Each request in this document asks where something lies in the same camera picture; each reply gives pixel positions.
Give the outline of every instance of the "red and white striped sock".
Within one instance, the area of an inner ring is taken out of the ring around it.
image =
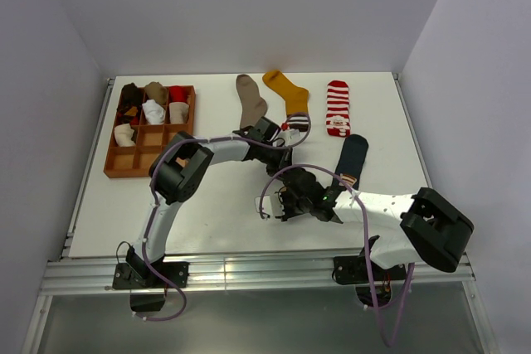
[[[350,135],[350,118],[348,116],[348,86],[341,80],[329,83],[326,95],[326,130],[331,136],[347,137]]]

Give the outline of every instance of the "metal frame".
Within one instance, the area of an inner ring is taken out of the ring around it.
[[[402,95],[398,74],[393,74],[398,95],[412,132],[413,141],[421,162],[422,171],[429,187],[432,187],[426,164],[412,126]],[[27,331],[23,353],[38,352],[41,337],[46,325],[51,301],[55,295],[87,295],[87,294],[129,294],[129,291],[113,291],[110,286],[116,265],[115,258],[103,259],[71,259],[70,245],[76,228],[77,216],[83,201],[85,186],[92,166],[95,147],[100,136],[101,125],[109,105],[110,93],[114,79],[109,79],[105,99],[101,107],[100,118],[90,150],[89,160],[85,167],[80,190],[76,199],[70,228],[61,261],[50,262],[46,267],[37,303],[33,312],[30,327]],[[238,253],[218,255],[171,255],[165,261],[186,260],[190,263],[188,286],[186,291],[228,291],[251,289],[286,289],[286,288],[317,288],[340,287],[331,279],[334,262],[333,257],[339,255],[357,255],[361,248],[345,250],[312,250],[286,251],[276,253]],[[498,353],[492,328],[475,285],[475,276],[467,255],[463,255],[457,271],[446,274],[433,269],[425,263],[415,268],[414,284],[441,282],[462,282],[468,299],[470,311],[481,346],[484,352]],[[158,292],[160,289],[146,289],[143,292]]]
[[[98,118],[98,124],[96,125],[96,131],[94,133],[94,137],[92,138],[92,145],[90,146],[89,159],[87,160],[87,163],[85,165],[85,171],[83,172],[83,177],[81,178],[80,189],[77,192],[76,203],[74,205],[74,210],[72,212],[70,226],[68,227],[68,234],[74,234],[74,230],[76,229],[77,217],[80,212],[81,203],[83,202],[83,196],[85,195],[86,183],[87,183],[87,180],[89,179],[90,169],[92,168],[92,161],[94,160],[96,146],[98,145],[98,140],[100,139],[101,127],[103,125],[105,113],[107,112],[107,107],[109,106],[110,94],[113,91],[113,87],[114,87],[114,78],[109,78],[107,80],[107,89],[105,90],[103,104],[101,105],[100,117]]]

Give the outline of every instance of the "sock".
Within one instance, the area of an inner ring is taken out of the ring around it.
[[[158,105],[154,99],[149,99],[143,103],[142,109],[144,110],[148,124],[164,123],[164,108]]]
[[[332,80],[329,83],[326,104],[326,130],[329,135],[339,137],[350,135],[348,86],[345,82]]]
[[[144,95],[134,83],[129,83],[122,88],[122,100],[120,106],[129,109],[131,107],[140,108]]]
[[[169,103],[169,123],[185,124],[188,120],[188,109],[186,103]]]
[[[169,86],[169,99],[172,103],[186,103],[188,95],[182,86]]]
[[[352,188],[356,190],[359,188],[359,178],[362,174],[367,150],[368,142],[365,138],[357,134],[348,136],[343,142],[338,166],[335,168],[335,174],[344,179],[345,182],[350,183]],[[338,184],[339,182],[334,179],[332,187]]]
[[[119,147],[133,147],[133,133],[129,124],[120,124],[114,128],[114,139]]]
[[[296,112],[308,113],[308,90],[295,86],[279,70],[270,70],[263,77],[264,83],[285,101],[285,114],[290,116]],[[300,132],[308,130],[308,120],[303,116],[295,116],[288,122],[290,129]]]
[[[240,129],[254,126],[267,112],[267,103],[260,97],[258,85],[249,75],[238,75],[236,91],[241,101]]]
[[[125,112],[124,116],[130,116],[134,118],[139,113],[139,109],[136,107],[131,107],[127,112]]]
[[[158,82],[151,82],[144,87],[148,98],[154,99],[158,105],[164,106],[168,101],[168,89]]]

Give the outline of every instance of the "white wall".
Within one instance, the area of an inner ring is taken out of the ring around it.
[[[0,351],[11,354],[65,239],[104,81],[57,0],[0,10]]]
[[[402,87],[434,186],[475,223],[468,252],[503,352],[531,347],[531,0],[439,0]]]
[[[109,75],[400,71],[436,0],[61,0]]]

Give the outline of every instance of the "mustard yellow sock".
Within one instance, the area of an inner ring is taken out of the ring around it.
[[[265,85],[282,97],[285,101],[285,114],[290,116],[297,112],[308,113],[308,90],[295,86],[279,70],[270,70],[262,80]],[[300,132],[308,130],[308,120],[303,116],[295,116],[290,119],[288,125],[290,129],[297,129]]]

